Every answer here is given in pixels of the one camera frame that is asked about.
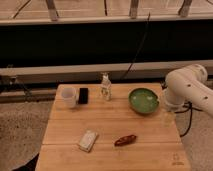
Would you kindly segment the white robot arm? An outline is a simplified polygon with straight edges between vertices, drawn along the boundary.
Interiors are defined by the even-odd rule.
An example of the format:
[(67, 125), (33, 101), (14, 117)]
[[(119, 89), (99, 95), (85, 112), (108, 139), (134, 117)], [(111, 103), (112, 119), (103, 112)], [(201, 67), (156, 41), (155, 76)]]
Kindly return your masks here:
[(165, 126), (175, 120), (175, 113), (185, 101), (191, 102), (213, 118), (213, 90), (205, 85), (207, 78), (207, 70), (200, 64), (188, 65), (166, 75), (166, 88), (161, 94)]

